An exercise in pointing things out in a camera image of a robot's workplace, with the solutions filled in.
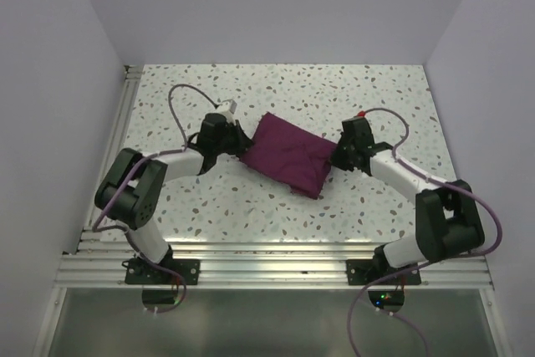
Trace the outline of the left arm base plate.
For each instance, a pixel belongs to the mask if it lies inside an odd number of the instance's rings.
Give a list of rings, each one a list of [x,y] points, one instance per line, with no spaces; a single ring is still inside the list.
[[[172,259],[155,268],[141,258],[131,258],[121,266],[126,270],[125,283],[129,285],[177,284],[178,276],[186,286],[197,285],[201,272],[198,259]]]

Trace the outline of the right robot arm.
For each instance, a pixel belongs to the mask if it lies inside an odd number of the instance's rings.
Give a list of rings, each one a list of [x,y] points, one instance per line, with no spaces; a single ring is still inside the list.
[[[454,258],[485,242],[476,201],[465,181],[435,178],[395,156],[392,145],[375,140],[365,117],[345,120],[342,127],[331,164],[384,182],[415,207],[415,233],[377,247],[371,261],[355,269],[366,283],[393,283],[404,268]]]

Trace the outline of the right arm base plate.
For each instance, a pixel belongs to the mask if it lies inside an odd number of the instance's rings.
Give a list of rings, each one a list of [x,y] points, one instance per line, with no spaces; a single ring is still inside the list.
[[[364,286],[378,278],[391,275],[381,285],[421,285],[422,280],[417,265],[410,265],[408,273],[401,274],[405,268],[387,268],[384,272],[376,271],[370,259],[347,259],[345,261],[346,277],[349,286]]]

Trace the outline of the purple cloth mat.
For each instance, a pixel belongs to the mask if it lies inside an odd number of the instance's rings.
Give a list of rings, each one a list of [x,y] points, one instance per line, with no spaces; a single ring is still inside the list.
[[[260,119],[252,141],[253,146],[240,157],[244,165],[294,193],[319,197],[331,170],[335,143],[271,113]]]

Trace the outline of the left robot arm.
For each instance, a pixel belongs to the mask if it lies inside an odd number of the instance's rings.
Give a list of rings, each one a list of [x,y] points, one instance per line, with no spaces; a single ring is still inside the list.
[[[197,259],[176,259],[158,229],[154,214],[163,186],[182,177],[207,173],[222,154],[241,156],[253,145],[240,123],[221,112],[209,113],[200,130],[179,149],[143,154],[122,149],[99,184],[94,204],[101,214],[92,226],[125,234],[134,257],[122,263],[129,285],[195,285],[201,271]]]

